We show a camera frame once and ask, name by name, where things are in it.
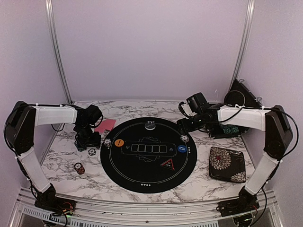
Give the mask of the grey poker chip stack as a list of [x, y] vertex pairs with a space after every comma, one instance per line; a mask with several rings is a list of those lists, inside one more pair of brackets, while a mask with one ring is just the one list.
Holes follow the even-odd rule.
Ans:
[[94, 148], [91, 148], [91, 149], [89, 149], [88, 150], [88, 154], [90, 155], [90, 156], [94, 156], [94, 155], [96, 155], [96, 150], [94, 149]]

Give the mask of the orange big blind button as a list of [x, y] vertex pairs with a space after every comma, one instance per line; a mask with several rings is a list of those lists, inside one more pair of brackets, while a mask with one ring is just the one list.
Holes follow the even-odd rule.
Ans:
[[114, 142], [114, 145], [116, 146], [116, 147], [122, 147], [123, 145], [124, 145], [124, 140], [122, 140], [122, 139], [117, 139], [117, 140], [115, 140], [115, 142]]

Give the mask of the blue small blind button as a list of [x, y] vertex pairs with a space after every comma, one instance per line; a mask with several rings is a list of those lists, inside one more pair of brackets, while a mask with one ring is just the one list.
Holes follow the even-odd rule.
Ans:
[[187, 146], [179, 145], [178, 146], [178, 152], [180, 152], [180, 153], [187, 153]]

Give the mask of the black dealer button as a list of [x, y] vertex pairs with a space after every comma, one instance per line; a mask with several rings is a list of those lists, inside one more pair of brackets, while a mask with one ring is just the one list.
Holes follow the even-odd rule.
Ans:
[[156, 128], [156, 123], [154, 121], [148, 121], [145, 125], [144, 125], [146, 130], [154, 130]]

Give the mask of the red triangle all-in marker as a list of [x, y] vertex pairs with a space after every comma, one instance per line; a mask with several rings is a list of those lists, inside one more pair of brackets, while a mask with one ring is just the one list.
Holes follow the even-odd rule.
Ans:
[[163, 167], [163, 168], [169, 169], [171, 171], [175, 171], [175, 167], [174, 167], [174, 163], [173, 163], [172, 158], [164, 161], [160, 166]]

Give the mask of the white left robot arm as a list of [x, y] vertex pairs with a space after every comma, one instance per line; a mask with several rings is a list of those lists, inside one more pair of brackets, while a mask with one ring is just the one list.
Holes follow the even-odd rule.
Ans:
[[69, 104], [28, 104], [18, 101], [5, 121], [3, 135], [33, 187], [45, 193], [52, 185], [35, 152], [36, 128], [43, 125], [73, 125], [75, 147], [78, 151], [84, 151], [100, 148], [101, 136], [95, 128], [102, 123], [103, 118], [102, 111], [95, 105], [82, 108]]

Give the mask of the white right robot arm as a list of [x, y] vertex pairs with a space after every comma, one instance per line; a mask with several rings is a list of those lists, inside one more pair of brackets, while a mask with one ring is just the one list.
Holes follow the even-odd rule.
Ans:
[[298, 142], [299, 130], [295, 119], [281, 105], [273, 107], [249, 107], [240, 104], [209, 103], [202, 93], [196, 93], [178, 104], [184, 116], [177, 121], [181, 134], [197, 131], [206, 126], [239, 126], [263, 132], [263, 154], [248, 182], [243, 194], [235, 200], [234, 207], [244, 212], [253, 204], [251, 195], [256, 195], [274, 175], [284, 157], [293, 149], [292, 141]]

